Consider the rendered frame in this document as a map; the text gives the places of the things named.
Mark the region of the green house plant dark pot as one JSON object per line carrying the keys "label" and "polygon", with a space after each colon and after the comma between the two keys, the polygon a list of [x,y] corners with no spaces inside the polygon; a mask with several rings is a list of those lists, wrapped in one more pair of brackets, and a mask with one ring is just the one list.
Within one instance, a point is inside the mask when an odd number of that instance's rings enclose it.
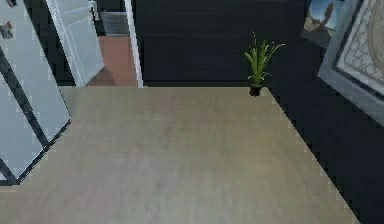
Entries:
{"label": "green house plant dark pot", "polygon": [[285,43],[268,42],[266,39],[258,44],[256,35],[253,35],[253,44],[244,53],[250,67],[247,80],[249,81],[249,94],[251,96],[257,97],[260,95],[264,87],[265,77],[270,75],[266,71],[266,67],[274,53],[283,46],[285,46]]}

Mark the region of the white room door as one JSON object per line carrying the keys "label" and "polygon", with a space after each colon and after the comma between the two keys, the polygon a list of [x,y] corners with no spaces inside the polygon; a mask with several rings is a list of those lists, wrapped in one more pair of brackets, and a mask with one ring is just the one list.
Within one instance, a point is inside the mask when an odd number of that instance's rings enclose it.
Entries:
{"label": "white room door", "polygon": [[45,0],[78,87],[86,86],[104,61],[88,0]]}

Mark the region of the blue landscape picture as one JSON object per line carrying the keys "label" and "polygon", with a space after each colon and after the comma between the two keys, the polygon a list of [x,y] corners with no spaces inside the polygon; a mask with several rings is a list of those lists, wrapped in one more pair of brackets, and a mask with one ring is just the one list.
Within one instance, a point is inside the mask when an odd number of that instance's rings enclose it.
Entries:
{"label": "blue landscape picture", "polygon": [[311,0],[306,14],[302,36],[327,48],[345,0]]}

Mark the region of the pale grey black-framed cupboard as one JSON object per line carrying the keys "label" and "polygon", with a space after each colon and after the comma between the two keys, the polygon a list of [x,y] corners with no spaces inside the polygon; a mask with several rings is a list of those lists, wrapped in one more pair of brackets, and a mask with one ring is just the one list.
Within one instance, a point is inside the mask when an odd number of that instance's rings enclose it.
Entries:
{"label": "pale grey black-framed cupboard", "polygon": [[0,186],[19,185],[71,123],[45,0],[0,0]]}

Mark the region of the grey framed patterned picture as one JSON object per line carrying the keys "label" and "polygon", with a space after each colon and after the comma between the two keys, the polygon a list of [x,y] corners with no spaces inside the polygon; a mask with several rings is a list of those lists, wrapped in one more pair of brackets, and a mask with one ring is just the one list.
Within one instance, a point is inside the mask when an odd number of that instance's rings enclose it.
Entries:
{"label": "grey framed patterned picture", "polygon": [[345,0],[318,77],[384,127],[384,0]]}

